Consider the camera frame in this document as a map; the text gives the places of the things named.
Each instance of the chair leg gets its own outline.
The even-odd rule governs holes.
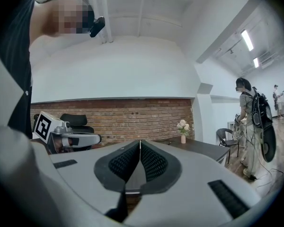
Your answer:
[[[229,148],[229,153],[228,153],[228,163],[227,163],[227,164],[229,164],[229,159],[230,159],[230,157],[231,157],[231,148]]]

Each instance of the vase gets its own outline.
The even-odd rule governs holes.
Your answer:
[[[185,144],[185,143],[186,143],[185,134],[182,134],[182,135],[181,135],[181,143],[182,143],[182,144]]]

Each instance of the neck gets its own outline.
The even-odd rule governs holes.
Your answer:
[[[30,46],[39,37],[43,36],[45,24],[48,21],[49,9],[45,4],[35,2],[29,26]]]

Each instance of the ceiling light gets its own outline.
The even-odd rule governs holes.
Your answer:
[[[259,61],[257,58],[254,59],[255,68],[259,67]]]
[[[243,30],[241,35],[243,36],[243,39],[245,40],[245,43],[247,44],[249,51],[252,51],[254,47],[252,45],[252,42],[250,40],[250,37],[249,37],[247,31]]]

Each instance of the bouquet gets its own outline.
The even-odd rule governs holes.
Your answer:
[[[189,125],[188,125],[188,123],[186,123],[185,120],[182,119],[180,121],[180,123],[177,124],[177,128],[179,129],[181,134],[184,134],[185,136],[188,135],[188,133],[189,133]]]

